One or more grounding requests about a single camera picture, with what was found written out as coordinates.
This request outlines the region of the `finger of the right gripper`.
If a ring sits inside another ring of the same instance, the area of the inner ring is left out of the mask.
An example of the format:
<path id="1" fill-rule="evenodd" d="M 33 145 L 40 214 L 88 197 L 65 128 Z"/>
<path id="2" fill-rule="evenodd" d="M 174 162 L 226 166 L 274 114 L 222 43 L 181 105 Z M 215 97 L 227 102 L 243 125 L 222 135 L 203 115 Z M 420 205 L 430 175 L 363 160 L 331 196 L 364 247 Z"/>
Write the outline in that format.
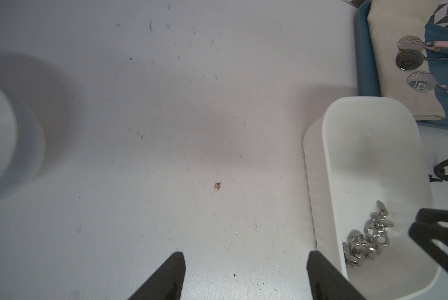
<path id="1" fill-rule="evenodd" d="M 408 235 L 448 273 L 448 254 L 435 244 L 439 241 L 448 247 L 448 227 L 440 222 L 448 223 L 448 210 L 422 208 Z"/>

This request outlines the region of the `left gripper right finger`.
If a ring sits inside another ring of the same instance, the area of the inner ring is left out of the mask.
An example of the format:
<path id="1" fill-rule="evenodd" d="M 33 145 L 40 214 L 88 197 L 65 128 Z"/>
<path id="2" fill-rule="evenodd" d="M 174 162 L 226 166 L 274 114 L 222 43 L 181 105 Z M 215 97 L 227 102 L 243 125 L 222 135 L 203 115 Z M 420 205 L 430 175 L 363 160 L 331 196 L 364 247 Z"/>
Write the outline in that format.
<path id="1" fill-rule="evenodd" d="M 314 300 L 365 300 L 319 251 L 309 253 L 306 269 Z"/>

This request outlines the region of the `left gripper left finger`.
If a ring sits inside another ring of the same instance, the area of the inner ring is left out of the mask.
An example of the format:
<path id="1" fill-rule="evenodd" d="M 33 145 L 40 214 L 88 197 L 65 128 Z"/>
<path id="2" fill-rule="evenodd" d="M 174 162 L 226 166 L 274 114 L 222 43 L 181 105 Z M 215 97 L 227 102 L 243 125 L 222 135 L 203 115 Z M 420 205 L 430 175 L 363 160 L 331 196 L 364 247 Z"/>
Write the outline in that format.
<path id="1" fill-rule="evenodd" d="M 182 252 L 174 252 L 129 300 L 180 300 L 186 264 Z"/>

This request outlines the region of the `black wing nut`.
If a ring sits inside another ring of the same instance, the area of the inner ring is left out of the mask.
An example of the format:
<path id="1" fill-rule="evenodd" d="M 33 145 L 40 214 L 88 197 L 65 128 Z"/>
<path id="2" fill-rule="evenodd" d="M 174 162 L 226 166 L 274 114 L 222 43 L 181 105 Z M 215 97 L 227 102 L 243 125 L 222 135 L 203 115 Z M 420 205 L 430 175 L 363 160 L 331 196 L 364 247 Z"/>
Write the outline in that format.
<path id="1" fill-rule="evenodd" d="M 446 167 L 448 167 L 448 159 L 437 164 L 434 169 L 434 176 L 429 174 L 429 180 L 431 183 L 443 183 L 448 182 L 448 174 L 446 174 Z"/>

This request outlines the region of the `white storage box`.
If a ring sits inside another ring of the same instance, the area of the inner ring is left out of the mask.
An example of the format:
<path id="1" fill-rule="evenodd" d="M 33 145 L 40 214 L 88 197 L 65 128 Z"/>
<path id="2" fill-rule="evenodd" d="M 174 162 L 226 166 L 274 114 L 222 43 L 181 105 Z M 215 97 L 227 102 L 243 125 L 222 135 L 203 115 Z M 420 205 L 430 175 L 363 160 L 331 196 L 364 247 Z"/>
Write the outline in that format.
<path id="1" fill-rule="evenodd" d="M 343 97 L 303 140 L 316 245 L 368 300 L 410 300 L 435 284 L 441 268 L 408 235 L 433 204 L 420 132 L 411 112 L 388 97 Z M 348 267 L 343 245 L 363 231 L 381 201 L 394 227 L 374 260 Z"/>

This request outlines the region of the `silver wing nut pile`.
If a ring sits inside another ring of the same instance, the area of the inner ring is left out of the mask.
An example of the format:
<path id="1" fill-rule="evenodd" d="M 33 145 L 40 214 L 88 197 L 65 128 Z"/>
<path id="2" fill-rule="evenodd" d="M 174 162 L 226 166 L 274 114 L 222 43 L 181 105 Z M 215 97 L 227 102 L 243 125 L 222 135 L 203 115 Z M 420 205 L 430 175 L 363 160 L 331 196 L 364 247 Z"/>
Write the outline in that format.
<path id="1" fill-rule="evenodd" d="M 390 245 L 388 229 L 395 227 L 388 217 L 385 204 L 377 200 L 377 211 L 370 214 L 363 231 L 351 231 L 342 244 L 345 264 L 349 268 L 360 267 L 366 260 L 374 261 L 382 250 Z"/>

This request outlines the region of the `teal tray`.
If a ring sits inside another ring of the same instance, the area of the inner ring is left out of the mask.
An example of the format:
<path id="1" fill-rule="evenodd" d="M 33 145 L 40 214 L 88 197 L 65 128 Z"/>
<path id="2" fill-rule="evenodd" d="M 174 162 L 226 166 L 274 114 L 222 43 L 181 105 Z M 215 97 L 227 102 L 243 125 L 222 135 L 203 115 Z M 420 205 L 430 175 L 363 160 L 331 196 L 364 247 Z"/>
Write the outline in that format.
<path id="1" fill-rule="evenodd" d="M 361 96 L 380 96 L 378 73 L 367 21 L 370 6 L 369 1 L 364 2 L 355 16 L 358 90 Z M 448 40 L 448 29 L 429 22 L 425 26 L 425 38 L 430 41 Z M 448 62 L 432 61 L 430 73 L 439 83 L 448 84 Z M 445 110 L 446 118 L 440 121 L 421 121 L 420 125 L 448 130 L 448 92 L 439 87 L 436 90 L 436 97 Z"/>

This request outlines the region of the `white round bowl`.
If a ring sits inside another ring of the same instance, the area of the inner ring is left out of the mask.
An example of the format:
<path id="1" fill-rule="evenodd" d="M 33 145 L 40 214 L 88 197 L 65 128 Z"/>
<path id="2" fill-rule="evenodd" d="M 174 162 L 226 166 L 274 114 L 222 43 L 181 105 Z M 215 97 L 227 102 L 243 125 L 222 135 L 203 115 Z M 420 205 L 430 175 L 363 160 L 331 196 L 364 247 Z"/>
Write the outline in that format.
<path id="1" fill-rule="evenodd" d="M 0 88 L 0 201 L 37 175 L 45 147 L 45 135 L 35 115 Z"/>

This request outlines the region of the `beige cloth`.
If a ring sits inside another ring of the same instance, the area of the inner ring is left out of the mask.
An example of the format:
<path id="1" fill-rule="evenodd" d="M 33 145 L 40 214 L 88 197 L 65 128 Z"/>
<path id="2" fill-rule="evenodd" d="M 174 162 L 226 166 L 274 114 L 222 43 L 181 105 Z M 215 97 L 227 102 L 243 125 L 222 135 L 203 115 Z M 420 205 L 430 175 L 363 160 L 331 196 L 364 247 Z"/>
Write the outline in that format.
<path id="1" fill-rule="evenodd" d="M 373 46 L 381 96 L 403 103 L 417 121 L 439 121 L 445 110 L 433 90 L 416 91 L 408 86 L 409 72 L 396 66 L 398 42 L 405 36 L 425 38 L 425 25 L 439 1 L 371 1 L 368 26 Z"/>

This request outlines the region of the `white handled spoon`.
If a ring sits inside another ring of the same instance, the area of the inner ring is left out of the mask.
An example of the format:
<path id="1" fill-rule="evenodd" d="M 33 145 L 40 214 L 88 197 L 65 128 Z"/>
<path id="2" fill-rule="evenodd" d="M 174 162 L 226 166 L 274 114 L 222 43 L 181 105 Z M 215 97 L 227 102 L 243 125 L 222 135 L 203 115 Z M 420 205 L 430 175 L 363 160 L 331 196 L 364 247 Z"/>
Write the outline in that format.
<path id="1" fill-rule="evenodd" d="M 431 91 L 439 87 L 448 92 L 448 85 L 440 84 L 436 78 L 427 71 L 416 71 L 407 78 L 407 84 L 417 91 Z"/>

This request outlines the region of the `dark handled spoon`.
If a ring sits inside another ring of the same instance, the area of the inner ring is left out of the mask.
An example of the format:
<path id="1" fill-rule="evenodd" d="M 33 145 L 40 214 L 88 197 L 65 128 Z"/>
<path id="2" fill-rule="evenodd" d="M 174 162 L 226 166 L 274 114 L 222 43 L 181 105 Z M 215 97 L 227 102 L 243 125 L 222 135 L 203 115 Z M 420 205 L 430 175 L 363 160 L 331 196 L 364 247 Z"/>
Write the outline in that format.
<path id="1" fill-rule="evenodd" d="M 406 49 L 397 54 L 395 59 L 396 66 L 402 71 L 416 70 L 426 61 L 448 62 L 448 57 L 428 58 L 419 51 L 413 49 Z"/>

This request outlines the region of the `pink handled spoon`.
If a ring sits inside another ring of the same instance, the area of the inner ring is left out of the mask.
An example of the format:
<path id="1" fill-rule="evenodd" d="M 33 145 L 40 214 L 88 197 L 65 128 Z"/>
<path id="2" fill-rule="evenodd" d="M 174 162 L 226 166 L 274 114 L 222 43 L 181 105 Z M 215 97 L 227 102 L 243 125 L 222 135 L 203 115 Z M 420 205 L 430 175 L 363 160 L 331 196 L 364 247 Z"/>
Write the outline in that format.
<path id="1" fill-rule="evenodd" d="M 426 42 L 417 36 L 404 36 L 398 41 L 398 48 L 400 50 L 422 50 L 444 48 L 448 49 L 448 41 L 430 41 Z"/>

